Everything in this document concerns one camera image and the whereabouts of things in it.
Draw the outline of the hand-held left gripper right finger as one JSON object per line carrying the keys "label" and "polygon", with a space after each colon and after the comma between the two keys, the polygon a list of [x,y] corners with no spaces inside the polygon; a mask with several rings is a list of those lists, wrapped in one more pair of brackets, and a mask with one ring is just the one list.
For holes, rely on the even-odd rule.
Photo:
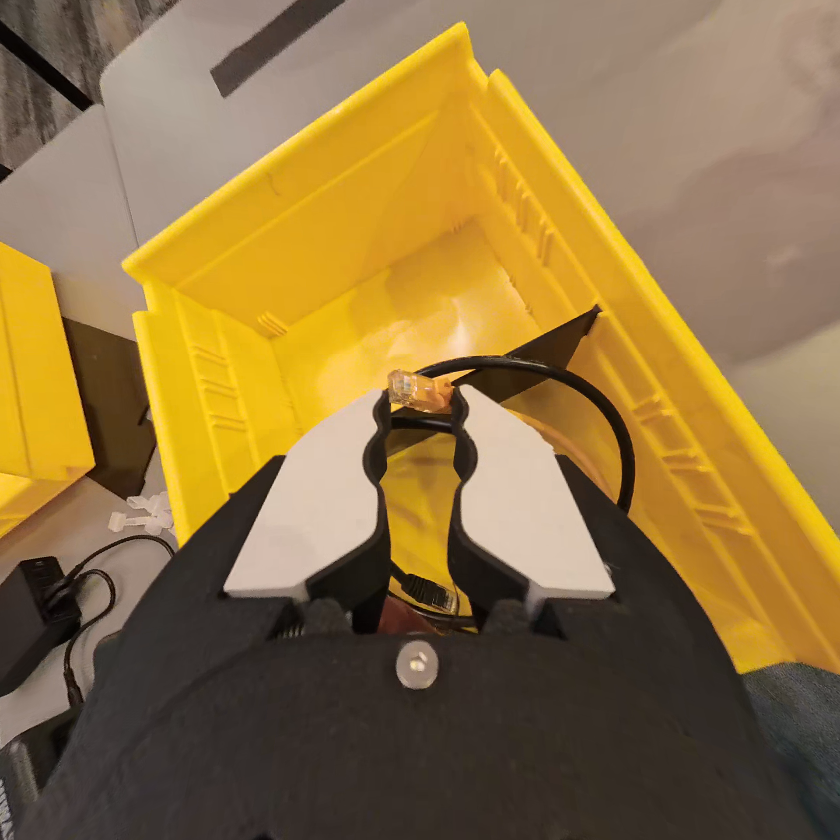
{"label": "hand-held left gripper right finger", "polygon": [[472,385],[455,389],[451,408],[450,574],[473,615],[513,600],[537,617],[548,600],[613,595],[553,448]]}

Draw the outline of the large yellow plastic bin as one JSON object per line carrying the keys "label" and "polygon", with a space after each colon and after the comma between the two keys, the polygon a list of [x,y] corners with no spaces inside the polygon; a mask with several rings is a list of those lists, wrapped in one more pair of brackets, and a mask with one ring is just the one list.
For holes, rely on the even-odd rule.
{"label": "large yellow plastic bin", "polygon": [[838,673],[838,537],[509,79],[457,24],[142,245],[139,343],[184,543],[394,368],[598,307],[570,367],[633,439],[631,518],[736,669]]}

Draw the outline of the small yellow plastic bin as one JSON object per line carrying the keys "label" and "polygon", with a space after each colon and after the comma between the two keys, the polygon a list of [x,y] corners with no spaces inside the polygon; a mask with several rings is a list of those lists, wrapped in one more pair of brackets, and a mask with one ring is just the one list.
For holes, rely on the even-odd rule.
{"label": "small yellow plastic bin", "polygon": [[95,466],[47,266],[1,245],[1,535]]}

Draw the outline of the person's blue jeans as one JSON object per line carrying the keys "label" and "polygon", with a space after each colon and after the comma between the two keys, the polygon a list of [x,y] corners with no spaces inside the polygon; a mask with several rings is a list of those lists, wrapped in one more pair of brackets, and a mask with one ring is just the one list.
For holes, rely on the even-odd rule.
{"label": "person's blue jeans", "polygon": [[742,676],[777,764],[820,838],[839,838],[839,676],[798,663]]}

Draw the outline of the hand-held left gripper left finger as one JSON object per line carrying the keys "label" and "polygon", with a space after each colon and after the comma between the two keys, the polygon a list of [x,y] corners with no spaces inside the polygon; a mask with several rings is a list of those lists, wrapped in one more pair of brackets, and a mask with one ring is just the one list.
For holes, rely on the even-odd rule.
{"label": "hand-held left gripper left finger", "polygon": [[380,617],[392,578],[382,478],[392,430],[373,389],[328,416],[284,458],[224,583],[238,599],[332,599]]}

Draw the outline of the black usb hub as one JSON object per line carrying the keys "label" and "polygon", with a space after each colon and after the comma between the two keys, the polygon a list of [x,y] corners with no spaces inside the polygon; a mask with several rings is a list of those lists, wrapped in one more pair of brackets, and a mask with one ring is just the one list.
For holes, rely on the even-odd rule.
{"label": "black usb hub", "polygon": [[73,595],[53,601],[65,578],[58,559],[22,560],[1,583],[1,696],[21,687],[48,654],[81,625]]}

